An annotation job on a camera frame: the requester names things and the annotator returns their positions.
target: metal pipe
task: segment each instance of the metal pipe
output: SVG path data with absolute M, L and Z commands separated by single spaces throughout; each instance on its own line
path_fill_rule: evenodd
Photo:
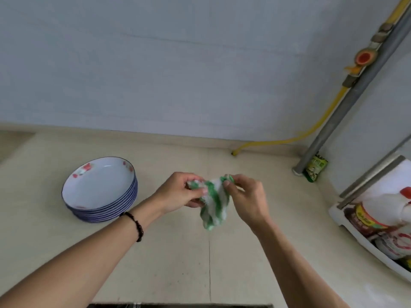
M 392 162 L 390 162 L 386 167 L 384 167 L 381 171 L 379 171 L 376 175 L 371 177 L 371 179 L 367 181 L 364 185 L 362 185 L 360 188 L 354 191 L 350 196 L 342 200 L 342 202 L 340 202 L 340 204 L 337 205 L 337 208 L 343 209 L 348 203 L 352 202 L 353 200 L 358 198 L 360 195 L 362 195 L 364 191 L 366 191 L 369 187 L 374 185 L 377 181 L 379 181 L 381 178 L 387 175 L 390 171 L 395 169 L 405 159 L 406 158 L 403 155 L 399 155 Z
M 381 160 L 379 160 L 375 165 L 373 165 L 368 171 L 366 171 L 363 175 L 361 175 L 356 181 L 354 181 L 347 189 L 345 189 L 340 194 L 340 198 L 345 198 L 348 196 L 352 191 L 354 191 L 359 185 L 363 184 L 364 181 L 368 179 L 368 177 L 376 171 L 381 165 L 387 161 L 389 157 L 391 157 L 399 148 L 401 148 L 406 142 L 411 139 L 411 134 L 405 137 L 397 146 L 394 147 L 390 152 L 388 152 Z
M 381 44 L 381 47 L 378 50 L 377 60 L 363 71 L 362 75 L 358 79 L 358 82 L 347 92 L 341 103 L 335 109 L 334 113 L 311 143 L 310 147 L 306 150 L 298 164 L 293 167 L 293 172 L 295 175 L 302 175 L 302 172 L 311 161 L 312 157 L 324 145 L 326 140 L 341 123 L 342 119 L 357 102 L 371 81 L 376 77 L 387 60 L 401 44 L 403 39 L 408 35 L 410 30 L 411 6 L 407 8 L 398 23 L 393 27 L 393 30 L 387 37 L 386 41 Z

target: dish rag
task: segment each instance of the dish rag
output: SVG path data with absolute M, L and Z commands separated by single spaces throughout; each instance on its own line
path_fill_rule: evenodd
M 205 205 L 201 209 L 200 217 L 203 220 L 203 226 L 211 230 L 214 226 L 222 224 L 227 217 L 227 206 L 230 201 L 230 195 L 224 189 L 223 181 L 229 180 L 234 182 L 230 175 L 221 176 L 220 178 L 208 181 L 188 181 L 187 185 L 191 190 L 198 188 L 207 188 L 208 194 L 200 198 Z

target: dark bead bracelet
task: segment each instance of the dark bead bracelet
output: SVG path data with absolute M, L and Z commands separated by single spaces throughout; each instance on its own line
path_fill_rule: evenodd
M 134 216 L 129 212 L 122 212 L 120 214 L 120 216 L 123 216 L 123 215 L 126 215 L 126 216 L 130 217 L 133 220 L 133 222 L 136 223 L 137 231 L 138 231 L 138 240 L 137 240 L 137 242 L 140 242 L 143 235 L 144 235 L 144 231 L 143 231 L 143 228 L 141 227 L 140 223 L 137 220 L 135 220 Z

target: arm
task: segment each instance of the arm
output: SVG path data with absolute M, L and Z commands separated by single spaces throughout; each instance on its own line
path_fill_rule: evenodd
M 183 205 L 203 190 L 184 188 L 189 180 L 202 179 L 190 173 L 174 173 L 151 197 L 130 210 L 143 230 L 155 219 Z M 128 249 L 136 243 L 136 224 L 122 216 L 100 231 L 68 248 L 28 275 L 0 297 L 0 307 L 86 307 Z
M 224 182 L 224 187 L 233 197 L 240 218 L 259 239 L 287 305 L 290 308 L 349 308 L 271 220 L 262 183 L 241 174 L 233 178 L 244 191 L 229 181 Z

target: kitchen counter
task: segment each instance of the kitchen counter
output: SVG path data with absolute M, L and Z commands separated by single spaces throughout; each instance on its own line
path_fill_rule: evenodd
M 108 155 L 134 165 L 136 203 L 174 171 L 205 178 L 241 172 L 263 181 L 275 222 L 351 307 L 409 306 L 411 285 L 331 220 L 316 185 L 291 173 L 296 158 L 251 152 L 234 158 L 224 149 L 59 133 L 36 134 L 0 163 L 0 293 L 107 224 L 76 219 L 60 192 L 74 169 Z M 119 301 L 286 307 L 258 240 L 233 205 L 211 232 L 187 207 L 155 221 L 95 297 Z

